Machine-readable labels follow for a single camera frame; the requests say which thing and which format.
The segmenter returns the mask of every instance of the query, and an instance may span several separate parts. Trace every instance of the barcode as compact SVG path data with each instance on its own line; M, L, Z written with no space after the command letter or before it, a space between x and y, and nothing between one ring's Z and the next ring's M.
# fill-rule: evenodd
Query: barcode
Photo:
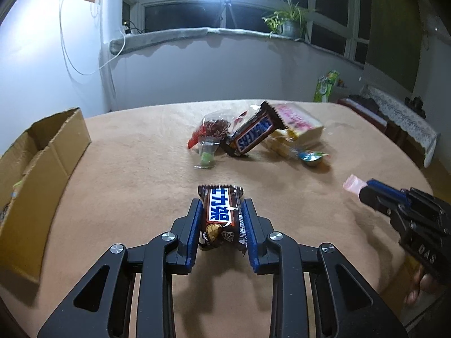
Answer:
M247 245L247 235L246 235L246 228L244 227L244 220L243 215L239 214L238 218L240 219L240 240L243 240L244 243Z

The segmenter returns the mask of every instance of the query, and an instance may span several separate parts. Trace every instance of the blue gripper pad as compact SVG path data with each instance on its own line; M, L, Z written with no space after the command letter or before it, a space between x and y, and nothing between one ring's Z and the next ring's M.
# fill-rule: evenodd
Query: blue gripper pad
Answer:
M191 271L191 269L194 266L194 263L196 262L196 254L198 249L198 242L199 242L199 233L200 233L200 222L202 219L202 202L198 202L193 222L191 223L191 229L189 231L189 237L188 237L188 244L187 244L187 252L186 252L186 262L185 266L186 268Z
M376 192L379 192L397 203L410 205L409 200L407 199L407 195L404 192L401 192L400 190L397 190L395 188L392 188L385 183L382 183L381 181L378 181L376 179L370 179L367 181L367 184L373 188Z
M243 213L244 227L246 228L247 254L249 256L249 263L253 271L256 273L260 267L260 261L258 259L258 246L246 201L247 200L245 199L241 204L241 212Z

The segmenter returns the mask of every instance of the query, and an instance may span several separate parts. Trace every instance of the windowsill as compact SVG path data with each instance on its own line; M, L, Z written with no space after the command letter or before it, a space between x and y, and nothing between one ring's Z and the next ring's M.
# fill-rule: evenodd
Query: windowsill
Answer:
M131 53L134 51L141 50L146 47L152 47L155 45L160 45L167 42L174 42L183 39L195 39L202 38L209 34L219 34L219 35L229 35L229 36L247 36L247 37L256 37L256 38L265 38L269 39L269 33L261 33L252 30L243 30L243 29L226 29L226 28L184 28L184 29L170 29L170 30L160 30L150 33L143 34L127 34L125 37L125 47L120 54ZM344 56L329 51L328 49L315 46L311 43L304 42L301 39L291 39L282 35L272 34L271 39L278 40L291 40L293 42L299 42L310 47L325 52L327 54L332 54L337 56L343 60L346 60L359 68L363 68L364 65L360 62L356 62L350 60L349 58L345 58ZM110 42L110 52L112 55L117 55L120 49L123 46L123 37L113 39Z

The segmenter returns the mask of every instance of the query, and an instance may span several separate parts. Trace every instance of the white lace cloth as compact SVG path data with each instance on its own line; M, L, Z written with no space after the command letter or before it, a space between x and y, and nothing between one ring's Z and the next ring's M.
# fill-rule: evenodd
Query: white lace cloth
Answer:
M438 137L438 133L431 125L404 103L375 87L365 86L361 95L365 98L372 98L383 114L411 135L425 149L424 165L427 168L432 161Z

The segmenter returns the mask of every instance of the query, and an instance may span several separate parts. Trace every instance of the green package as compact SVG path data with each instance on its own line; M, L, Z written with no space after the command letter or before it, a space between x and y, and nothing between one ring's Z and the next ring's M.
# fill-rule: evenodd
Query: green package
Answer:
M327 103L329 101L329 95L331 94L332 87L337 85L339 77L340 73L335 70L329 71L326 76L321 77L316 85L313 102Z

